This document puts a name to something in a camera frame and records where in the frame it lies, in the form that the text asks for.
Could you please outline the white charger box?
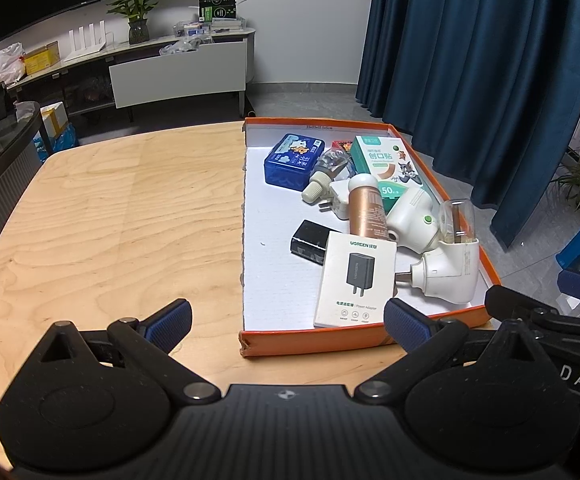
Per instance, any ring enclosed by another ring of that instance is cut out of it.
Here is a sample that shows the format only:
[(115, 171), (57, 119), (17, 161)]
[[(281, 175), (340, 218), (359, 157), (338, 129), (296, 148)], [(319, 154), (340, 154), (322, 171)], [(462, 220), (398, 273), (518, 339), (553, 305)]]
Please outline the white charger box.
[(396, 244), (329, 234), (314, 315), (315, 327), (380, 324), (394, 293)]

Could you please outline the copper bottle white cap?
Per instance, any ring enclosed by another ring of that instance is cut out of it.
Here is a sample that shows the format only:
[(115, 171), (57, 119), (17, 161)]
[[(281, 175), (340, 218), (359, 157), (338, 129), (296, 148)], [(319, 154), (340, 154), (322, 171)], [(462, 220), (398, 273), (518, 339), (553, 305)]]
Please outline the copper bottle white cap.
[(350, 233), (362, 237), (389, 238), (378, 181), (371, 174), (356, 174), (348, 181)]

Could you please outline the green bandage box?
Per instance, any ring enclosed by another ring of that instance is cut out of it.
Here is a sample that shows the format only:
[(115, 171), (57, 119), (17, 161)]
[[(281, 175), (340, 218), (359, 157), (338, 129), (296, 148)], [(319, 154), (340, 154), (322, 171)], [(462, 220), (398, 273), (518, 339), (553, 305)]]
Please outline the green bandage box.
[(421, 188), (424, 184), (400, 138), (356, 136), (350, 155), (358, 174), (371, 174), (377, 179), (385, 212), (389, 212), (409, 188)]

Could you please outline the white plug-in vaporizer green button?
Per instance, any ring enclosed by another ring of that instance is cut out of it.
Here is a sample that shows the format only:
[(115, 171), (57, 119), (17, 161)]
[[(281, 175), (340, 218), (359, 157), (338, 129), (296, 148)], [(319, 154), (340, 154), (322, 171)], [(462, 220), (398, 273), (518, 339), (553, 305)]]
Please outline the white plug-in vaporizer green button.
[(386, 216), (390, 239), (416, 254), (435, 248), (439, 222), (433, 205), (432, 197), (423, 188), (408, 188)]

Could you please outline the red playing card box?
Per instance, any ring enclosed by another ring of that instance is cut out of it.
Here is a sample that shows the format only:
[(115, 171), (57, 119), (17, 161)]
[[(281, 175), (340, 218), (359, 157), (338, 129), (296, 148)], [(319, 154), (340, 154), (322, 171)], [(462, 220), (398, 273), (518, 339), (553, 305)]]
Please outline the red playing card box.
[(346, 141), (335, 140), (331, 143), (332, 148), (335, 148), (336, 150), (345, 151), (347, 153), (349, 153), (351, 151), (352, 145), (353, 145), (353, 142), (350, 140), (346, 140)]

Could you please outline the yellow box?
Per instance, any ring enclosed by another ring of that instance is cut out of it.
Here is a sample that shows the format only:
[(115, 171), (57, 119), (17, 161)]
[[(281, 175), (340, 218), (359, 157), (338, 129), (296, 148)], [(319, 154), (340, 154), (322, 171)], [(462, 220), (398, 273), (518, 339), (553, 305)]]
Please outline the yellow box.
[(32, 51), (26, 51), (23, 55), (25, 73), (34, 75), (47, 70), (49, 67), (58, 64), (60, 61), (59, 44), (53, 41)]

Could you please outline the black charger adapter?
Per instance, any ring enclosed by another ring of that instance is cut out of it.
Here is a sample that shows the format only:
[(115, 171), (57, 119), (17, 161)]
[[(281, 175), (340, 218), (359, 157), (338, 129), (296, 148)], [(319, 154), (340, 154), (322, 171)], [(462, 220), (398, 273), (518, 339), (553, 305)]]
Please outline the black charger adapter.
[(290, 252), (322, 266), (325, 262), (329, 235), (333, 229), (310, 220), (303, 220), (290, 240)]

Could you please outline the orange white shoebox lid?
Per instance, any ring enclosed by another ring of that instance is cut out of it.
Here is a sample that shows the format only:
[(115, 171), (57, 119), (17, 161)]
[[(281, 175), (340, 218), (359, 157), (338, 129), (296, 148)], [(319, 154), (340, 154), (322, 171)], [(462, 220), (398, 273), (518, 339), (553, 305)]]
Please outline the orange white shoebox lid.
[(331, 144), (356, 136), (398, 136), (391, 125), (326, 118), (248, 118), (243, 199), (241, 353), (297, 356), (375, 348), (391, 343), (382, 324), (317, 328), (314, 313), (322, 269), (293, 255), (292, 235), (305, 220), (340, 232), (346, 225), (303, 203), (299, 192), (266, 183), (264, 160), (288, 133)]

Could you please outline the black green box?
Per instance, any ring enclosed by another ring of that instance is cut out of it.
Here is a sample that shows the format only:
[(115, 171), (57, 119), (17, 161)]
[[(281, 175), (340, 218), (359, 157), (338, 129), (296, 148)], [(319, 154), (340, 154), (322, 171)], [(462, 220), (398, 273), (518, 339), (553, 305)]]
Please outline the black green box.
[(237, 17), (237, 0), (199, 0), (199, 18), (202, 22), (234, 20)]

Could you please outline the cardboard box on floor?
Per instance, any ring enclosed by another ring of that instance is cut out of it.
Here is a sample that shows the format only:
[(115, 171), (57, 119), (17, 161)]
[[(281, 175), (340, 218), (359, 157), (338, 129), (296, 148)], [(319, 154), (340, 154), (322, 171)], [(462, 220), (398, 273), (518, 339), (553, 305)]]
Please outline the cardboard box on floor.
[(66, 107), (63, 102), (55, 102), (40, 108), (46, 132), (51, 139), (61, 136), (69, 123)]

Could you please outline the white TV cabinet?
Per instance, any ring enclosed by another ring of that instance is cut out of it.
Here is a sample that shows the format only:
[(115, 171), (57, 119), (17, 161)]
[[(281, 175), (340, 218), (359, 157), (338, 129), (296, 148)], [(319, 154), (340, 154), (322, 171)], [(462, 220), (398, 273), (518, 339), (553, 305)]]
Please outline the white TV cabinet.
[(63, 60), (10, 84), (19, 101), (46, 105), (58, 101), (69, 117), (106, 108), (132, 108), (174, 99), (232, 93), (238, 114), (246, 114), (247, 84), (253, 79), (254, 37), (251, 27), (214, 32), (196, 50), (162, 55), (175, 44), (166, 36), (129, 44), (120, 42), (94, 54)]

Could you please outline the white wifi router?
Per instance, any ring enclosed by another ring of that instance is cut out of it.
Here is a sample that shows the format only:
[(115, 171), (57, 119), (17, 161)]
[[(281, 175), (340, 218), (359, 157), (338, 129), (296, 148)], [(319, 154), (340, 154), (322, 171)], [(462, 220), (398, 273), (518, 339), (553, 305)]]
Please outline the white wifi router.
[(70, 52), (64, 58), (72, 61), (76, 58), (100, 52), (107, 45), (106, 21), (97, 25), (90, 23), (87, 28), (80, 26), (77, 30), (69, 30)]

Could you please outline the white USB charger cube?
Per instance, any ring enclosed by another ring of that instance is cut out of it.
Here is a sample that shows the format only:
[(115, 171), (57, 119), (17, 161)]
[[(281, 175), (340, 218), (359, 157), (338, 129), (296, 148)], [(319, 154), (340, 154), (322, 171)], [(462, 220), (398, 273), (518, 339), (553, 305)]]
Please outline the white USB charger cube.
[(348, 211), (348, 182), (350, 180), (333, 181), (329, 185), (329, 190), (325, 198), (318, 204), (320, 212), (333, 212), (339, 220), (348, 221), (350, 212)]

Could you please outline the blue floss pick tin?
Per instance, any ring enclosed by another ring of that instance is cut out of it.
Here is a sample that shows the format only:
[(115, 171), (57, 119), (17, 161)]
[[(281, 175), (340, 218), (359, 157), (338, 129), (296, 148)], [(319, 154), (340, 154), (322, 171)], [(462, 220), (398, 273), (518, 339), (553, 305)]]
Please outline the blue floss pick tin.
[(325, 142), (310, 136), (286, 133), (264, 159), (264, 178), (270, 185), (302, 192), (308, 185)]

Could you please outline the blue curtain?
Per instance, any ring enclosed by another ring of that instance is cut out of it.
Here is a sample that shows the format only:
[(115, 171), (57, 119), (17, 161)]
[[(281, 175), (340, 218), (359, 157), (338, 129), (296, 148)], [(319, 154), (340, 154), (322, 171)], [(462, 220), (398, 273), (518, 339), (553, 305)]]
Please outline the blue curtain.
[(509, 246), (580, 117), (580, 0), (371, 0), (356, 98)]

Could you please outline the white vaporizer with glass bottle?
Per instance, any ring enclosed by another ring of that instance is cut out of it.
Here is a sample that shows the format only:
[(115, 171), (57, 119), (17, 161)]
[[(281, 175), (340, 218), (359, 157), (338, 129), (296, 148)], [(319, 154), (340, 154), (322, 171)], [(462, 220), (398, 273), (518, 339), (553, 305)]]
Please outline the white vaporizer with glass bottle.
[(395, 274), (395, 281), (418, 288), (430, 298), (466, 304), (476, 290), (480, 264), (472, 203), (446, 200), (433, 214), (439, 222), (438, 244), (417, 254), (419, 260)]

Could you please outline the white plastic bag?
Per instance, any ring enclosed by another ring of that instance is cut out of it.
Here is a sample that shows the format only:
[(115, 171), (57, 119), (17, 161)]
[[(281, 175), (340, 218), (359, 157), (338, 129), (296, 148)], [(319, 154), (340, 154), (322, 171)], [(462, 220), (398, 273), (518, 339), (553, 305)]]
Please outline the white plastic bag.
[(24, 49), (20, 42), (0, 50), (0, 82), (13, 84), (26, 73), (24, 64)]

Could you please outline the blue plastic bag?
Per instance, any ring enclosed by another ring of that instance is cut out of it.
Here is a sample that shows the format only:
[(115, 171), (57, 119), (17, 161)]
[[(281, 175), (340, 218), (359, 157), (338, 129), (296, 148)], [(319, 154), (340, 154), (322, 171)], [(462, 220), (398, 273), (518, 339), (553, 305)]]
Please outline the blue plastic bag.
[[(48, 153), (39, 133), (36, 133), (34, 136), (33, 143), (35, 145), (36, 152), (40, 158), (40, 161), (44, 162), (46, 159), (48, 159)], [(56, 138), (50, 138), (50, 145), (54, 153), (69, 150), (70, 148), (76, 148), (78, 145), (78, 140), (74, 125), (69, 122), (66, 125), (66, 128), (63, 129), (62, 133), (60, 133)]]

